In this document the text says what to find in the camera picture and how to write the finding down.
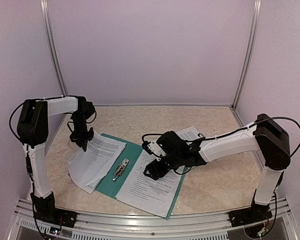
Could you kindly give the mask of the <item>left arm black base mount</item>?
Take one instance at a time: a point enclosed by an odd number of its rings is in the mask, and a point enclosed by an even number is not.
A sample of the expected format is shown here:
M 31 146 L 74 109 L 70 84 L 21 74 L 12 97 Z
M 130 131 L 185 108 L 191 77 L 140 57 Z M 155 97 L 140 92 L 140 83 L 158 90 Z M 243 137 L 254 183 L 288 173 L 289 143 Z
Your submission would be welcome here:
M 71 210 L 57 208 L 55 206 L 54 193 L 47 197 L 38 197 L 30 194 L 33 205 L 33 216 L 36 220 L 58 225 L 61 227 L 74 228 L 78 213 Z

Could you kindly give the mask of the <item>printed paper sheet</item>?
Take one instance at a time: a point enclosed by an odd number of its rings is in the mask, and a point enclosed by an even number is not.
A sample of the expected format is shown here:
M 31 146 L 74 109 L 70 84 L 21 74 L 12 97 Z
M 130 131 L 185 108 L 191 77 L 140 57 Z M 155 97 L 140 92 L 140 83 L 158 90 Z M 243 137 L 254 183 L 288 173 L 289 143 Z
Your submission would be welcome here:
M 68 172 L 74 184 L 92 194 L 99 182 L 126 148 L 126 143 L 94 132 L 86 150 L 79 149 L 68 162 Z
M 199 139 L 198 134 L 200 132 L 194 127 L 188 127 L 183 130 L 177 131 L 176 134 L 185 141 L 193 141 Z

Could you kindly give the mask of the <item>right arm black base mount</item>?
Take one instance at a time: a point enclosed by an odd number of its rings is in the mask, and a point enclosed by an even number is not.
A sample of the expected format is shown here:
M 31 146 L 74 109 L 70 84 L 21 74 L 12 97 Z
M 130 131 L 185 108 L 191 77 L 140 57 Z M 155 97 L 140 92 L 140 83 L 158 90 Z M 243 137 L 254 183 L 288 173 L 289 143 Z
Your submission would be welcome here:
M 232 210 L 228 213 L 231 226 L 239 227 L 269 220 L 273 217 L 270 205 L 260 205 L 253 199 L 251 205 L 239 210 Z

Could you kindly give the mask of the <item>paper sheets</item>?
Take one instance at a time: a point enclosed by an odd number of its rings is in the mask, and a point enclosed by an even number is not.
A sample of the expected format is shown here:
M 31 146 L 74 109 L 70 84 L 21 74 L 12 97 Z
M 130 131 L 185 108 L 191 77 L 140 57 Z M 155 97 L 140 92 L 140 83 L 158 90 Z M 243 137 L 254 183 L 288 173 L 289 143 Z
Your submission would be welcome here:
M 115 198 L 131 207 L 169 219 L 182 177 L 173 171 L 158 180 L 145 176 L 145 167 L 153 160 L 155 157 L 142 151 Z

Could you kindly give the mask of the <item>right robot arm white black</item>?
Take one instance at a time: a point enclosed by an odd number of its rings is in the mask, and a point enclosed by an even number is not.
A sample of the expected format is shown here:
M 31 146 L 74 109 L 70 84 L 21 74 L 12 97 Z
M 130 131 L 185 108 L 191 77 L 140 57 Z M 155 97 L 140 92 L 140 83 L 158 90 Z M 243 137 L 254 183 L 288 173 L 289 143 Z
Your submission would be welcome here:
M 283 172 L 291 163 L 289 134 L 276 120 L 262 113 L 255 121 L 231 132 L 193 140 L 182 139 L 173 130 L 157 133 L 154 141 L 143 136 L 143 150 L 155 157 L 143 173 L 156 181 L 181 167 L 192 169 L 235 155 L 262 155 L 264 165 L 257 168 L 259 183 L 245 212 L 250 222 L 256 222 L 268 211 Z

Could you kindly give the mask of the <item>dark teal folder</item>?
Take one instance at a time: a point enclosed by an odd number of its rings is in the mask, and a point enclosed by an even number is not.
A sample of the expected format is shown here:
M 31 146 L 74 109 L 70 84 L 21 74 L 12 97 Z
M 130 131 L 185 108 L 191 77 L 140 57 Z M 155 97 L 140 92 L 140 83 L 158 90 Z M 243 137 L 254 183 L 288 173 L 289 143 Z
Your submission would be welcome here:
M 143 148 L 135 143 L 129 142 L 127 140 L 118 138 L 118 137 L 114 137 L 108 134 L 103 133 L 102 136 L 120 141 L 120 142 L 125 142 L 126 143 L 126 147 L 123 150 L 123 152 L 120 154 L 120 156 L 117 158 L 117 160 L 114 162 L 114 164 L 112 165 L 111 169 L 109 170 L 109 172 L 107 173 L 107 175 L 99 182 L 99 184 L 97 185 L 97 187 L 95 188 L 95 191 L 102 193 L 112 199 L 116 200 L 116 195 L 119 192 L 119 190 L 121 189 L 123 183 L 125 182 L 127 176 L 129 175 L 130 171 L 132 170 L 134 164 L 136 163 L 138 157 L 140 156 L 140 154 L 142 153 Z M 114 171 L 117 168 L 117 166 L 124 160 L 124 159 L 128 159 L 129 163 L 127 165 L 127 167 L 125 168 L 123 174 L 115 181 L 112 181 L 112 178 L 114 177 Z M 179 191 L 181 190 L 181 186 L 184 180 L 184 176 L 181 175 L 181 180 L 180 180 L 180 185 L 179 185 Z

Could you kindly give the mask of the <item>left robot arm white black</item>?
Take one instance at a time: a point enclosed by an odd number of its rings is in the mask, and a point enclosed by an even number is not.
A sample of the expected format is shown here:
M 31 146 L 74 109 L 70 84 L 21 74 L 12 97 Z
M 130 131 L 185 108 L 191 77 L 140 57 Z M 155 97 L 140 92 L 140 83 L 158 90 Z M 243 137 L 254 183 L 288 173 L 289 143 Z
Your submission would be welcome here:
M 94 130 L 87 127 L 87 120 L 96 114 L 96 110 L 93 103 L 84 96 L 27 99 L 20 105 L 20 109 L 16 137 L 22 143 L 27 174 L 32 182 L 30 197 L 34 217 L 53 223 L 61 219 L 63 211 L 55 206 L 46 169 L 49 118 L 70 114 L 74 127 L 70 131 L 70 141 L 85 151 L 94 137 Z

